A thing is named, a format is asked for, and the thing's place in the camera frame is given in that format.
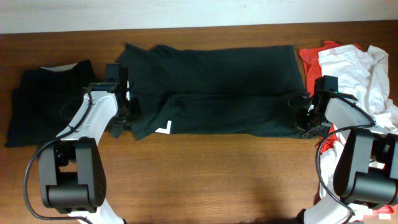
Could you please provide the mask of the dark green t-shirt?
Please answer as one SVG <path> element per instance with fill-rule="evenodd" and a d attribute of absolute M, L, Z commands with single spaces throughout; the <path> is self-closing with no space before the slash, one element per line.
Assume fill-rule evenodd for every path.
<path fill-rule="evenodd" d="M 250 134 L 301 138 L 294 123 L 305 94 L 291 45 L 178 50 L 127 44 L 127 69 L 138 115 L 126 124 L 137 140 L 170 134 Z"/>

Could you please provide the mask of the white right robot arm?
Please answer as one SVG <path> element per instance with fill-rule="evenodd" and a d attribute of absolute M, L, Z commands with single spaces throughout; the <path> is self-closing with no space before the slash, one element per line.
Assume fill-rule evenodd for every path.
<path fill-rule="evenodd" d="M 312 96 L 314 108 L 301 117 L 305 132 L 315 135 L 326 123 L 336 127 L 322 133 L 315 154 L 320 189 L 326 195 L 313 207 L 302 210 L 297 223 L 348 223 L 360 205 L 379 210 L 397 205 L 397 135 L 376 126 L 352 95 L 331 90 L 317 90 Z M 327 139 L 341 134 L 346 142 L 337 163 L 332 167 L 332 186 L 327 186 L 322 149 Z"/>

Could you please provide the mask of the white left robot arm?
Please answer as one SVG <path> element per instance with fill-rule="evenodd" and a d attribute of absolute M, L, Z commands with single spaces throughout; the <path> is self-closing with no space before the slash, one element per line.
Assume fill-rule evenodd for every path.
<path fill-rule="evenodd" d="M 67 127 L 33 156 L 39 165 L 42 203 L 60 214 L 58 221 L 125 223 L 106 200 L 98 144 L 108 124 L 128 114 L 129 83 L 90 83 L 83 91 L 81 106 Z"/>

